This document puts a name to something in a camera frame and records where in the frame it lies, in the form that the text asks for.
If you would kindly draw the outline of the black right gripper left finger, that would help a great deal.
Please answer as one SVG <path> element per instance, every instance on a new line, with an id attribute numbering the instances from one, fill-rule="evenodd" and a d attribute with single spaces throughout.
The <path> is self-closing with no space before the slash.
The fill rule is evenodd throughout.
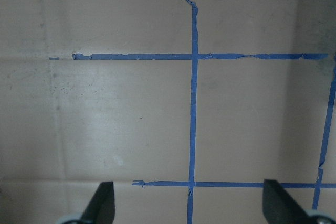
<path id="1" fill-rule="evenodd" d="M 115 218 L 113 182 L 99 184 L 92 199 L 80 217 L 80 223 L 113 223 Z"/>

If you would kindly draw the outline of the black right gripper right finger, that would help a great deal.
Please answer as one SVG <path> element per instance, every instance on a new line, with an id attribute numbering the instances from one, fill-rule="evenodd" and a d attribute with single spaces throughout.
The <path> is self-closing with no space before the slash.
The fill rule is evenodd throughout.
<path id="1" fill-rule="evenodd" d="M 316 210 L 304 210 L 274 179 L 265 179 L 262 191 L 263 215 L 269 224 L 335 223 Z"/>

